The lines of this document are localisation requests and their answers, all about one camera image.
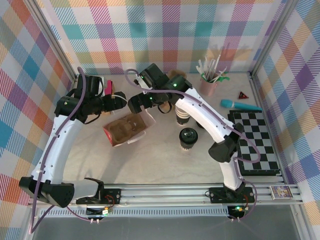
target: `chessboard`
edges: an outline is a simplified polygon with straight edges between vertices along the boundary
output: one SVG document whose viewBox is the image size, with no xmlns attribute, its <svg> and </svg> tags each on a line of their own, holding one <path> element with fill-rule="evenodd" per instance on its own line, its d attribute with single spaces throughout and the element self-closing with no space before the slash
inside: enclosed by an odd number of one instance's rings
<svg viewBox="0 0 320 240">
<path fill-rule="evenodd" d="M 238 161 L 240 172 L 243 176 L 275 176 L 280 173 L 276 155 L 271 144 L 266 122 L 261 111 L 231 110 L 228 114 L 229 121 L 244 127 L 245 136 L 252 140 L 261 154 L 257 163 Z M 237 146 L 238 157 L 255 160 L 258 155 L 246 140 L 240 139 Z"/>
</svg>

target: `plaid fabric backdrop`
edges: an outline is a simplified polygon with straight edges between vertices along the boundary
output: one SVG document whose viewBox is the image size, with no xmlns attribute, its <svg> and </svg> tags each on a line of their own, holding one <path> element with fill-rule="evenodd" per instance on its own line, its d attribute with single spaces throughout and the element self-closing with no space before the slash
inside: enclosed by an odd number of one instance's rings
<svg viewBox="0 0 320 240">
<path fill-rule="evenodd" d="M 74 68 L 88 74 L 196 72 L 198 60 L 247 72 L 286 0 L 38 0 Z"/>
<path fill-rule="evenodd" d="M 38 163 L 71 81 L 23 0 L 0 2 L 0 240 L 15 240 L 29 201 L 20 177 Z"/>
<path fill-rule="evenodd" d="M 300 0 L 258 73 L 280 157 L 320 239 L 320 1 Z"/>
</svg>

